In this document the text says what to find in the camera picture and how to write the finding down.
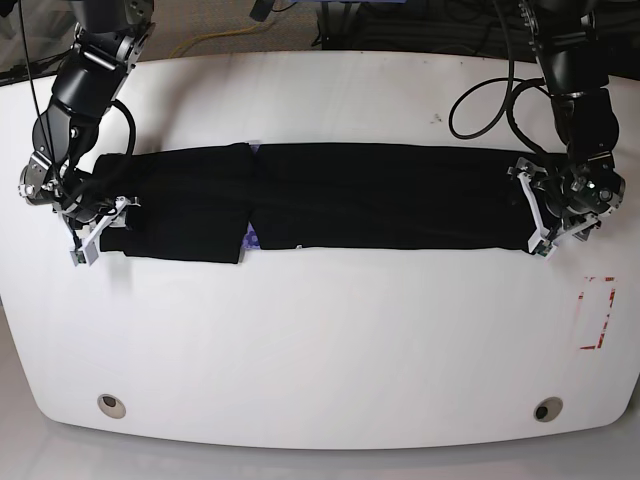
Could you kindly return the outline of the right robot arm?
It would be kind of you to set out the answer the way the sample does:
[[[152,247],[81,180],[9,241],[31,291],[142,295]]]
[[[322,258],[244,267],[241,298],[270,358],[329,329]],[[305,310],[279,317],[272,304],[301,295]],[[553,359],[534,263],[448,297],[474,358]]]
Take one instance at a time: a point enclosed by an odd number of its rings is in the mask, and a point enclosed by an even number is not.
[[[56,74],[48,106],[36,112],[34,151],[18,191],[28,204],[50,205],[63,218],[78,255],[87,244],[76,230],[91,222],[106,227],[127,207],[101,194],[102,181],[80,171],[95,145],[103,116],[119,110],[129,126],[124,159],[132,156],[135,121],[117,95],[135,68],[155,25],[152,1],[73,1],[74,39]]]

